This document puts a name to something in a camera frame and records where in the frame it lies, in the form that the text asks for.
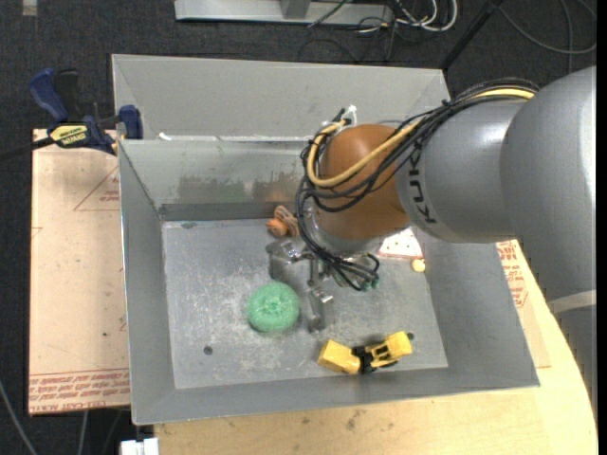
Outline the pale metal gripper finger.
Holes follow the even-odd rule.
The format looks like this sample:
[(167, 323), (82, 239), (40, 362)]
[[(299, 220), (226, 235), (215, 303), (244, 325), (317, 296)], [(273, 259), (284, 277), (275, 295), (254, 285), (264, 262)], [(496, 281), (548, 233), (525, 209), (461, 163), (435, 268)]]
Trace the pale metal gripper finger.
[(302, 258), (303, 251), (304, 242), (300, 238), (283, 238), (268, 244), (266, 253), (270, 278), (280, 281), (285, 276), (285, 269)]
[(307, 322), (309, 332), (319, 332), (335, 323), (335, 300), (332, 295), (323, 292), (320, 288), (308, 291), (308, 299), (312, 316)]

